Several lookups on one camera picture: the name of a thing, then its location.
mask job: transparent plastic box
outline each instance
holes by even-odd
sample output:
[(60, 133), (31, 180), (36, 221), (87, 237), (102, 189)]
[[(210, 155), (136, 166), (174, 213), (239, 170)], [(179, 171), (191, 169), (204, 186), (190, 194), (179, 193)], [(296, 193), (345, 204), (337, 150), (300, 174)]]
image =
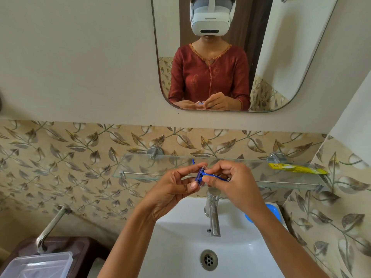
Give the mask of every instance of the transparent plastic box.
[(66, 278), (72, 252), (48, 253), (13, 259), (0, 278)]

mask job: white sink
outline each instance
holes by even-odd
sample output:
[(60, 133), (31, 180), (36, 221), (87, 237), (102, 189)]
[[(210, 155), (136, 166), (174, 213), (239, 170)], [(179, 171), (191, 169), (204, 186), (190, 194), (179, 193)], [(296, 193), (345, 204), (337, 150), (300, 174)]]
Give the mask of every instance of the white sink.
[[(185, 198), (157, 221), (140, 278), (284, 278), (256, 226), (229, 200), (219, 200), (221, 237), (210, 237), (205, 204), (206, 198)], [(218, 258), (213, 271), (200, 262), (206, 249)]]

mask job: white vr headset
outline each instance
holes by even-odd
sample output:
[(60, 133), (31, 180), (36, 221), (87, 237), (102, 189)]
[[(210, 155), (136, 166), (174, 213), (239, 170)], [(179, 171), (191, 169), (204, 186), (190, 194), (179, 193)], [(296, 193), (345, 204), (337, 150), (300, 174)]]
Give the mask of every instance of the white vr headset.
[(233, 20), (236, 1), (232, 0), (191, 0), (190, 20), (194, 34), (225, 35)]

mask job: drain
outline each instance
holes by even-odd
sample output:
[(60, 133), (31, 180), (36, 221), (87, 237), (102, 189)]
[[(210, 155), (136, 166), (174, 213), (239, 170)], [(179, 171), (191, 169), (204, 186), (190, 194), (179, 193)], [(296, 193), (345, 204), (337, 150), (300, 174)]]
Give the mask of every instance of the drain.
[(218, 266), (218, 257), (212, 250), (205, 250), (200, 256), (201, 265), (207, 271), (213, 271)]

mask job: blue soap dish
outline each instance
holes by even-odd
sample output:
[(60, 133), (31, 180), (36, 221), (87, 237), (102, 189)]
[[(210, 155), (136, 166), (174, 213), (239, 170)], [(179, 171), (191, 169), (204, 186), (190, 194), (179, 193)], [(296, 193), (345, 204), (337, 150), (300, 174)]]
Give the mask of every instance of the blue soap dish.
[[(267, 205), (267, 208), (273, 213), (273, 215), (275, 215), (276, 218), (279, 221), (281, 221), (281, 214), (280, 214), (279, 210), (275, 206), (273, 206), (271, 204), (266, 204), (266, 205)], [(245, 214), (245, 217), (247, 218), (247, 220), (249, 222), (252, 222), (253, 223), (253, 221), (246, 214)]]

